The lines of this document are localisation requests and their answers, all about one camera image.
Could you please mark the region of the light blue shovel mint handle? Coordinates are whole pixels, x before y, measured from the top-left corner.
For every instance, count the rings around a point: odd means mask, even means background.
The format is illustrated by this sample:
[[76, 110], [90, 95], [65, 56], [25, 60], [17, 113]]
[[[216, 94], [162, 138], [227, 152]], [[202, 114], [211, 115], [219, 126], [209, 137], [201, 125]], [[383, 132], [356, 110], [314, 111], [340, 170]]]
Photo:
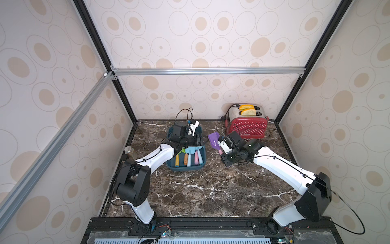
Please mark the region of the light blue shovel mint handle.
[[189, 149], [189, 155], [190, 155], [190, 157], [191, 157], [191, 159], [189, 160], [189, 163], [190, 163], [190, 166], [189, 166], [189, 167], [191, 167], [191, 165], [192, 165], [192, 159], [193, 159], [193, 157], [195, 156], [195, 155], [194, 155], [194, 153], [195, 153], [195, 148], [196, 148], [196, 147], [194, 147], [194, 146], [188, 147], [188, 149]]

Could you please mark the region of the green shovel orange handle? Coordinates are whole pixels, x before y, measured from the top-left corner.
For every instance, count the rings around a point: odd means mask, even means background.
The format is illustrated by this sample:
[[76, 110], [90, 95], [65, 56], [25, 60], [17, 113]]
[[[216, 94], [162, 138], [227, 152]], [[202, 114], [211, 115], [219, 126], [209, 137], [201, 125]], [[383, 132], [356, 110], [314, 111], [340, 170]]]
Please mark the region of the green shovel orange handle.
[[190, 166], [190, 163], [189, 163], [189, 160], [191, 159], [190, 155], [189, 155], [189, 149], [188, 148], [183, 148], [182, 149], [182, 152], [184, 153], [184, 165], [186, 167], [189, 167]]

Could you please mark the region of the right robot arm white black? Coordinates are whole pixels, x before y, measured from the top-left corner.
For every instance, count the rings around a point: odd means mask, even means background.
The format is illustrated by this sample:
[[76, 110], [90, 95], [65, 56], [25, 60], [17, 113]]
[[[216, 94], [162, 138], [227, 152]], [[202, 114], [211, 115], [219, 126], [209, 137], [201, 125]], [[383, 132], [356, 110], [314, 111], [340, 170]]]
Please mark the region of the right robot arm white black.
[[222, 162], [231, 166], [245, 161], [261, 166], [289, 184], [300, 197], [268, 216], [266, 226], [271, 233], [303, 219], [318, 222], [332, 201], [330, 178], [325, 173], [314, 174], [294, 165], [257, 139], [246, 141], [237, 132], [219, 136]]

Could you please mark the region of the purple shovel pink handle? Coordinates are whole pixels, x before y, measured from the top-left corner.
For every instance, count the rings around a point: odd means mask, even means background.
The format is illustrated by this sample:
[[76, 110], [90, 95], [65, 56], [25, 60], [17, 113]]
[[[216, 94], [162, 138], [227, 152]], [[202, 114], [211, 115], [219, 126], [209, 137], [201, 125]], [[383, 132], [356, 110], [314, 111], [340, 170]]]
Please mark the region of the purple shovel pink handle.
[[213, 132], [211, 134], [208, 135], [208, 139], [209, 139], [209, 142], [210, 142], [210, 145], [216, 149], [220, 155], [223, 154], [223, 151], [220, 147], [220, 142], [219, 142], [219, 137], [220, 137], [220, 134], [218, 132]]
[[197, 147], [195, 148], [194, 155], [195, 155], [194, 164], [199, 165], [199, 155], [198, 155], [198, 148]]

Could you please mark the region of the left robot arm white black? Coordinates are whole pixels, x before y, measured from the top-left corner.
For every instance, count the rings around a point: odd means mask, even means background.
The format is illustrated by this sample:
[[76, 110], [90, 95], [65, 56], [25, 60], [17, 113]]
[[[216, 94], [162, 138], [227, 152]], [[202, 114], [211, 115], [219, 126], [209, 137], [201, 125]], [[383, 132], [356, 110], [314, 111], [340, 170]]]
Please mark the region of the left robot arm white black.
[[148, 202], [151, 175], [167, 161], [174, 159], [182, 149], [203, 146], [203, 131], [200, 126], [178, 123], [173, 125], [160, 145], [150, 154], [137, 160], [128, 159], [118, 171], [114, 193], [131, 206], [136, 219], [154, 229], [156, 213]]

